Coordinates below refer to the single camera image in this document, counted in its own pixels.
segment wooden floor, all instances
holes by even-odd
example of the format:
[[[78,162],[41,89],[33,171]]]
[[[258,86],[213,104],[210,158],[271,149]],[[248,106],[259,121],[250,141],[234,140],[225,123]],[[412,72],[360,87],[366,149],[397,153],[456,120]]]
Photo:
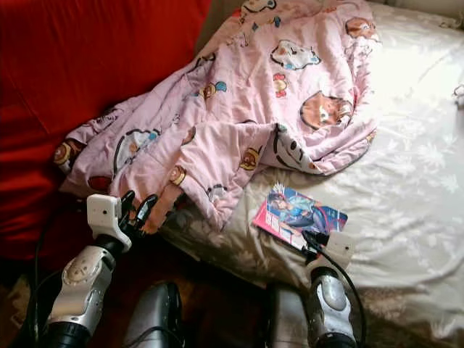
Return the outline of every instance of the wooden floor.
[[[193,347],[258,347],[264,291],[153,236],[119,261],[90,348],[121,347],[139,296],[160,281],[177,283]]]

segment red cushion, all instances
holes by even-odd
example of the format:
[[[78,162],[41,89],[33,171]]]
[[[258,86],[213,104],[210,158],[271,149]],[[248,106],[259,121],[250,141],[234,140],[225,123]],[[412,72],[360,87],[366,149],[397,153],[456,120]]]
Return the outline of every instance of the red cushion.
[[[0,1],[0,256],[32,257],[61,204],[51,157],[65,134],[189,62],[209,3]],[[79,238],[72,226],[44,254]]]

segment pink blanket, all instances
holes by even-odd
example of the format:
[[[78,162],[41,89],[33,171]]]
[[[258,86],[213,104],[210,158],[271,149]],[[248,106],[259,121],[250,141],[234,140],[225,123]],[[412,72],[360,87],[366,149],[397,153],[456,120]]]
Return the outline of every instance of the pink blanket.
[[[330,175],[368,150],[377,46],[364,1],[245,1],[205,57],[67,136],[62,190],[158,194],[149,232],[183,191],[222,228],[258,164]]]

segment floral pattern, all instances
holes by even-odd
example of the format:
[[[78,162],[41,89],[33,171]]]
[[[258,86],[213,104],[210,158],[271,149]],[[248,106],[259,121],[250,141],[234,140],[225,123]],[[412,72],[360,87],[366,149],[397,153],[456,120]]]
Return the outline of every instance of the floral pattern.
[[[347,271],[368,310],[372,347],[456,347],[447,344],[464,327],[464,122],[452,92],[464,81],[464,36],[440,28],[440,16],[371,6],[384,53],[369,152],[330,178],[264,170],[223,231],[193,208],[163,234],[249,281],[305,289],[304,258],[251,225],[280,181],[348,214],[344,233],[357,247]]]

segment white bedsheet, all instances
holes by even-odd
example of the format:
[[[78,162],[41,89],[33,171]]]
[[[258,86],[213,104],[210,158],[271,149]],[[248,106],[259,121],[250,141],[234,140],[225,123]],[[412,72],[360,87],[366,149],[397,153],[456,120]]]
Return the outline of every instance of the white bedsheet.
[[[303,258],[251,225],[281,181],[348,214],[344,232],[357,240],[348,273],[371,315],[418,335],[404,347],[419,347],[419,336],[464,347],[464,109],[452,97],[464,83],[464,32],[440,28],[440,16],[372,8],[384,55],[370,151],[330,178],[266,170],[223,231],[191,209],[172,217],[163,236],[250,281],[306,287]]]

